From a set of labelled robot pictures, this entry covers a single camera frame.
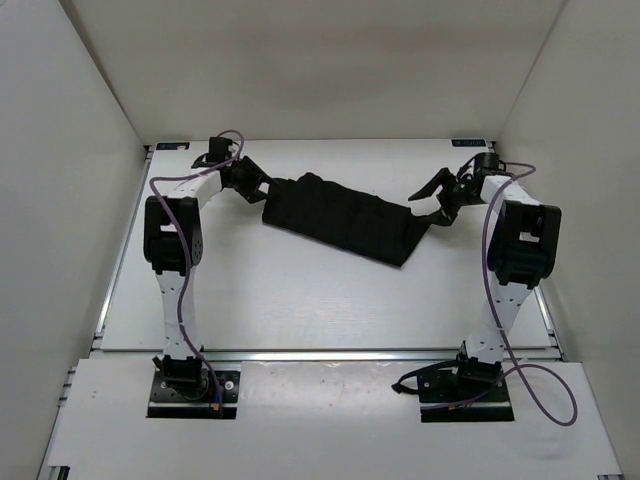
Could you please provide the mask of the black pleated skirt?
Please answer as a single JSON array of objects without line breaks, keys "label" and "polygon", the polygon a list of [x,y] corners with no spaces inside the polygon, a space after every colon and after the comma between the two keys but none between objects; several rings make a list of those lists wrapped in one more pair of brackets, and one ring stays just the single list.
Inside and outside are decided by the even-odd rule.
[{"label": "black pleated skirt", "polygon": [[404,265],[430,227],[406,206],[311,172],[276,179],[262,221],[393,267]]}]

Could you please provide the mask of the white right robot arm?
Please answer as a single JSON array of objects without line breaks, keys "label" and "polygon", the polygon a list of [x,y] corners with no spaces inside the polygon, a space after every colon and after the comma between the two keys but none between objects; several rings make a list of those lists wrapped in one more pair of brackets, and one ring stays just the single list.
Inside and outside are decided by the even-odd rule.
[{"label": "white right robot arm", "polygon": [[439,209],[427,220],[442,227],[452,225],[465,206],[487,206],[481,234],[486,304],[448,376],[449,391],[465,401],[499,381],[520,308],[555,265],[562,212],[536,200],[519,184],[520,178],[535,171],[533,166],[521,174],[510,172],[508,166],[496,153],[479,153],[457,173],[440,169],[409,197],[417,201],[435,196]]}]

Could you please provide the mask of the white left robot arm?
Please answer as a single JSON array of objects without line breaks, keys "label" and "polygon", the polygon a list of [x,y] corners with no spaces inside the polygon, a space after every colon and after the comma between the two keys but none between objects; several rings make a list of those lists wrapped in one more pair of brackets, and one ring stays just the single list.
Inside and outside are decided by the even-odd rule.
[{"label": "white left robot arm", "polygon": [[165,345],[154,364],[166,385],[188,401],[222,408],[223,388],[198,340],[193,283],[204,253],[201,210],[225,189],[253,204],[273,183],[243,154],[244,136],[227,129],[211,137],[185,175],[153,176],[144,205],[143,254],[161,292]]}]

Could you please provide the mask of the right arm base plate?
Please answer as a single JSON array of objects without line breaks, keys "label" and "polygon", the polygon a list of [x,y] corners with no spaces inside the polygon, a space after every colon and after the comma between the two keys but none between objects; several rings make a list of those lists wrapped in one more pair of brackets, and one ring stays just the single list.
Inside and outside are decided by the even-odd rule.
[{"label": "right arm base plate", "polygon": [[515,420],[503,369],[459,354],[402,375],[391,385],[419,400],[423,423],[492,423]]}]

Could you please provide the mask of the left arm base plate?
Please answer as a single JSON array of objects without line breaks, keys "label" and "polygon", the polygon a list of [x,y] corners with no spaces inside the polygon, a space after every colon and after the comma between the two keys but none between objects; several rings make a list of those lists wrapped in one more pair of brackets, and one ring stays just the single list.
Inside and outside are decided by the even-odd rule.
[{"label": "left arm base plate", "polygon": [[222,390],[222,402],[207,375],[202,386],[188,389],[175,386],[159,370],[154,372],[147,413],[153,419],[234,420],[237,415],[241,371],[221,370],[217,378]]}]

